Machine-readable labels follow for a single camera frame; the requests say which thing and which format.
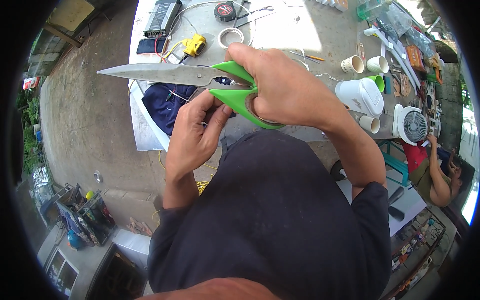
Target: yellow helmet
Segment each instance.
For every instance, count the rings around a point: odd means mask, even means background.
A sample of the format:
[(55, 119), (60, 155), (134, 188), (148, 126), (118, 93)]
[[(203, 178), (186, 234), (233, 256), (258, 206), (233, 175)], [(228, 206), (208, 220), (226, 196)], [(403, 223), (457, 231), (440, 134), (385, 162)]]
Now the yellow helmet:
[(93, 191), (89, 191), (89, 192), (87, 193), (87, 196), (85, 196), (85, 198), (86, 198), (87, 200), (90, 200), (94, 195), (95, 195), (95, 193), (93, 193)]

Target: person's left hand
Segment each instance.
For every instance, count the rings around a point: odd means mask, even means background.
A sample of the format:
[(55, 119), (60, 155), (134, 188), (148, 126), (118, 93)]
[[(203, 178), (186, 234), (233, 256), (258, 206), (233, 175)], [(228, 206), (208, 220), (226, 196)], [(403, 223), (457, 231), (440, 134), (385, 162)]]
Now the person's left hand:
[[(210, 118), (209, 111), (215, 110)], [(178, 180), (209, 160), (232, 109), (214, 98), (208, 90), (180, 108), (168, 147), (167, 176)], [(202, 122), (208, 123), (204, 128)]]

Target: roll of tape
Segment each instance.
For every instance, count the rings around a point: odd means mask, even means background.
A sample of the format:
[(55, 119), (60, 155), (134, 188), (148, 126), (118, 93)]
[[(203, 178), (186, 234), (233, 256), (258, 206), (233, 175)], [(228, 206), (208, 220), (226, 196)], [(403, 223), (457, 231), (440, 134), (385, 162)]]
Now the roll of tape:
[(218, 41), (218, 44), (220, 45), (220, 47), (224, 50), (227, 50), (228, 49), (228, 46), (225, 46), (224, 44), (222, 44), (222, 37), (227, 34), (228, 32), (234, 32), (236, 33), (237, 35), (240, 36), (240, 43), (243, 43), (243, 32), (240, 31), (239, 29), (237, 28), (234, 28), (234, 27), (229, 27), (229, 28), (225, 28), (224, 30), (220, 31), (220, 33), (218, 34), (218, 38), (217, 38), (217, 41)]

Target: power supply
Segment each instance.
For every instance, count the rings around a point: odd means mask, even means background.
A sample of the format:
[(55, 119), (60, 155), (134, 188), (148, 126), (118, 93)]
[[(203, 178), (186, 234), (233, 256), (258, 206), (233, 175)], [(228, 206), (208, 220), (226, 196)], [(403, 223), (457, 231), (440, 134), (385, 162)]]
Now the power supply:
[(173, 19), (181, 6), (180, 0), (159, 0), (155, 3), (153, 11), (150, 12), (144, 36), (156, 38), (166, 36), (172, 27)]

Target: dark navy shirt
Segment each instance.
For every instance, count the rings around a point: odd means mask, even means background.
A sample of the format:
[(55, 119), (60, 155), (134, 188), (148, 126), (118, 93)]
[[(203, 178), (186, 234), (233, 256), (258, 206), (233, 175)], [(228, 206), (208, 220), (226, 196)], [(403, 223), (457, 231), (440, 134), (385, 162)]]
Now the dark navy shirt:
[(154, 292), (240, 277), (282, 299), (377, 300), (391, 273), (387, 190), (372, 182), (350, 206), (310, 147), (277, 131), (233, 144), (193, 206), (160, 222)]

